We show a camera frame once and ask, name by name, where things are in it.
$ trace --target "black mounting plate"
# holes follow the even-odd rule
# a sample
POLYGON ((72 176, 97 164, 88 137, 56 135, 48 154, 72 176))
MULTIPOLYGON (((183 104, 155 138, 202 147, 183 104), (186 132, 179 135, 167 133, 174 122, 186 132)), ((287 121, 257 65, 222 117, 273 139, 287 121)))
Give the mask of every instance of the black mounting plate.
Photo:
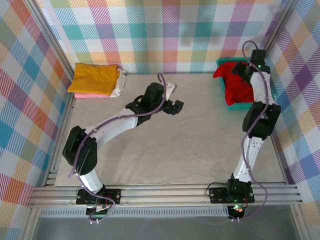
MULTIPOLYGON (((103 196, 114 200, 115 204, 120 204, 121 189, 104 189, 103 196)), ((77 191, 76 205, 97 205, 97 204, 111 204, 111 202, 99 198, 100 202, 96 202, 96 197, 92 197, 85 189, 81 188, 77 191)))
POLYGON ((226 187, 210 187, 209 188, 210 203, 212 204, 252 204, 255 202, 255 196, 250 189, 249 195, 246 198, 238 198, 237 201, 229 200, 226 187))

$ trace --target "red cloth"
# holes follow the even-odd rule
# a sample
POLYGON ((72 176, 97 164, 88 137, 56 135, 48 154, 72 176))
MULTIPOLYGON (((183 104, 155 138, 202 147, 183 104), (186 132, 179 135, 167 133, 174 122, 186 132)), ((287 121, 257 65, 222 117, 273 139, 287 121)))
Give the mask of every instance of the red cloth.
POLYGON ((214 72, 213 77, 222 77, 224 79, 224 97, 228 106, 235 103, 252 103, 254 101, 254 91, 252 86, 231 70, 236 65, 236 61, 226 61, 221 64, 214 72))

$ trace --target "checkered fabric backdrop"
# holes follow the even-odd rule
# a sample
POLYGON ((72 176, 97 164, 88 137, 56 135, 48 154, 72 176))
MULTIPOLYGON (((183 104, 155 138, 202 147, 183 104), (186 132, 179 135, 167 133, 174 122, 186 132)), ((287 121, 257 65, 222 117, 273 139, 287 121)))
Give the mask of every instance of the checkered fabric backdrop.
POLYGON ((0 0, 0 240, 18 238, 44 179, 68 84, 23 0, 0 0))
POLYGON ((320 239, 320 0, 300 0, 267 63, 282 113, 276 146, 320 239))
POLYGON ((285 0, 37 2, 71 63, 176 73, 213 72, 219 57, 242 56, 245 41, 260 44, 285 0))

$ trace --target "pink cloth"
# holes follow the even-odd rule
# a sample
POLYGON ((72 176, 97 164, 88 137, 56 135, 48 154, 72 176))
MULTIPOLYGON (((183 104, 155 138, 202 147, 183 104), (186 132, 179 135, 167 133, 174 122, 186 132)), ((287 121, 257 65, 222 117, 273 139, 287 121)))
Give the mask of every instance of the pink cloth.
POLYGON ((109 96, 104 94, 75 92, 74 97, 76 99, 94 99, 94 98, 108 98, 109 96))

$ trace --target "metal frame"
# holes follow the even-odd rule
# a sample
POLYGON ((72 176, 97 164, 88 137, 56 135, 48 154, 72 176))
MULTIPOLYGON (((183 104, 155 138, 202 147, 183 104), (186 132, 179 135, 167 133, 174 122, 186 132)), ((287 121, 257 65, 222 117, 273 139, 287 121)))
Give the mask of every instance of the metal frame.
MULTIPOLYGON (((74 75, 74 70, 70 65, 64 51, 62 50, 58 40, 52 32, 47 20, 45 19, 36 0, 24 0, 31 14, 34 16, 42 33, 47 39, 49 45, 54 50, 62 66, 70 78, 74 75)), ((298 0, 287 0, 282 13, 278 19, 275 30, 270 35, 264 49, 267 53, 275 44, 285 23, 289 19, 290 14, 295 9, 298 0)), ((63 142, 67 139, 69 123, 72 116, 73 105, 75 99, 73 94, 70 94, 67 101, 66 110, 62 120, 61 128, 57 137, 57 144, 54 147, 52 157, 49 162, 49 167, 43 181, 43 188, 35 188, 29 202, 29 212, 26 216, 23 234, 20 239, 29 240, 33 238, 36 230, 38 218, 43 208, 72 208, 76 209, 79 206, 76 202, 76 186, 55 187, 55 181, 60 164, 60 154, 63 147, 63 142)), ((280 164, 280 168, 287 183, 284 169, 280 164)), ((296 185, 287 185, 283 182, 264 183, 263 185, 268 190, 267 205, 291 205, 292 214, 295 224, 301 239, 315 239, 313 231, 308 224, 306 214, 304 212, 302 199, 296 185)), ((152 185, 122 185, 108 186, 108 188, 122 189, 122 197, 120 209, 129 208, 157 208, 157 207, 222 207, 227 204, 211 204, 210 198, 205 194, 207 184, 152 184, 152 185)), ((255 203, 252 205, 260 205, 265 197, 264 191, 257 185, 252 185, 255 203)))

